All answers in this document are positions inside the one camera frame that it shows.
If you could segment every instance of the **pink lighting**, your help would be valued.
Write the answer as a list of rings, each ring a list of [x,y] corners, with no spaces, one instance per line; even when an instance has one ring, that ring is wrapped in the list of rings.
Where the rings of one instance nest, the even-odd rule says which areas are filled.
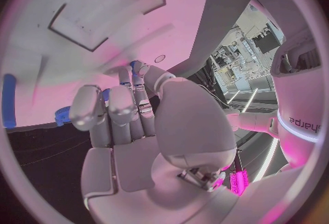
[[[249,186],[248,174],[246,169],[237,173],[230,173],[231,191],[239,197],[243,194],[246,187]]]

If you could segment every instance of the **cable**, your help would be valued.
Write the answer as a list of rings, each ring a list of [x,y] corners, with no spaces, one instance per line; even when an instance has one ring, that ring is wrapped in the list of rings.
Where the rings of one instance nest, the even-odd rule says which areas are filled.
[[[200,84],[197,84],[197,85],[200,86],[200,87],[203,87],[207,92],[209,92],[209,94],[210,94],[214,99],[218,100],[219,102],[223,103],[225,106],[227,106],[227,107],[230,108],[230,106],[229,106],[228,104],[222,102],[222,101],[221,101],[221,100],[220,100],[215,94],[211,93],[211,92],[210,92],[205,86],[200,85]]]

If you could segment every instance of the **led light strip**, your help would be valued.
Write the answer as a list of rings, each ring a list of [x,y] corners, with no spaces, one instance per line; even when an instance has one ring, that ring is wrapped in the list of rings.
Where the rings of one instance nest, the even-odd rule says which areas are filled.
[[[271,148],[266,156],[266,159],[262,165],[262,167],[260,168],[257,176],[255,177],[254,181],[259,181],[263,178],[267,168],[269,167],[271,161],[272,161],[272,158],[274,156],[274,153],[275,153],[275,149],[276,149],[276,146],[277,146],[277,143],[278,143],[278,139],[274,138],[273,141],[272,141],[272,144],[271,144]]]
[[[295,131],[293,128],[289,127],[288,125],[286,125],[285,122],[283,121],[282,117],[280,116],[279,110],[277,110],[277,120],[279,121],[279,123],[281,124],[281,126],[284,129],[286,129],[291,134],[297,136],[298,138],[301,138],[303,140],[306,140],[306,141],[312,142],[312,143],[317,142],[317,138],[315,138],[314,136],[311,136],[311,134],[308,134],[307,132],[303,132],[303,134],[302,134],[300,132]]]
[[[237,96],[237,94],[239,93],[240,91],[237,91],[234,96],[228,101],[228,104],[235,98],[235,96]]]
[[[258,91],[258,89],[256,88],[255,91],[254,91],[254,93],[252,93],[251,98],[249,99],[247,105],[246,105],[245,108],[243,109],[243,111],[242,111],[243,113],[246,112],[246,110],[248,109],[248,107],[249,107],[249,105],[251,104],[253,98],[255,97],[257,91]]]

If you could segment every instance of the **glowing light strip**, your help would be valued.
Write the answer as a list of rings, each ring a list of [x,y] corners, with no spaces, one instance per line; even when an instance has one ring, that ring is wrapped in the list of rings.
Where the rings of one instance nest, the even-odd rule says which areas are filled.
[[[271,161],[272,161],[272,158],[274,156],[274,153],[275,153],[275,149],[276,149],[276,146],[277,146],[277,143],[278,143],[278,139],[274,138],[273,141],[272,141],[272,144],[271,144],[271,148],[266,156],[266,159],[262,165],[262,167],[260,168],[256,178],[254,179],[253,182],[256,182],[256,181],[259,181],[263,178],[267,168],[269,167]]]
[[[256,88],[255,91],[254,91],[254,93],[252,93],[251,98],[249,99],[247,105],[246,105],[245,108],[243,109],[243,111],[242,111],[243,113],[246,112],[246,110],[248,109],[248,107],[249,107],[249,105],[251,104],[253,98],[255,97],[257,91],[258,91],[258,89]]]
[[[280,116],[279,110],[277,110],[277,120],[279,121],[279,123],[281,124],[281,126],[284,129],[286,129],[291,134],[297,136],[298,138],[301,138],[303,140],[306,140],[306,141],[312,142],[312,143],[316,143],[317,142],[317,138],[315,138],[314,136],[311,136],[310,134],[307,134],[307,132],[304,132],[302,134],[300,132],[295,131],[293,128],[290,128],[288,125],[286,125],[285,122],[283,121],[282,117]]]
[[[235,96],[237,96],[237,94],[239,93],[240,91],[237,91],[234,96],[228,101],[228,104],[235,98]]]

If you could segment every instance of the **blue object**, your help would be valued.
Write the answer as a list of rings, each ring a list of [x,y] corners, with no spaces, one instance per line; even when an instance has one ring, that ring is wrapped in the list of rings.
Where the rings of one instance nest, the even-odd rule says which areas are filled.
[[[55,121],[57,126],[62,126],[66,122],[71,122],[69,118],[70,106],[59,109],[55,112]]]
[[[16,127],[15,89],[16,78],[11,74],[5,74],[2,87],[2,122],[5,128]]]
[[[135,61],[132,61],[132,62],[130,63],[130,66],[132,67],[132,73],[133,73],[133,76],[137,76],[137,74],[136,74],[135,71],[134,71],[134,65],[135,65],[135,63],[136,63],[136,60],[135,60]]]
[[[104,98],[104,101],[105,102],[107,102],[109,100],[109,92],[110,92],[110,89],[109,88],[103,90],[103,92],[102,92],[103,98]]]

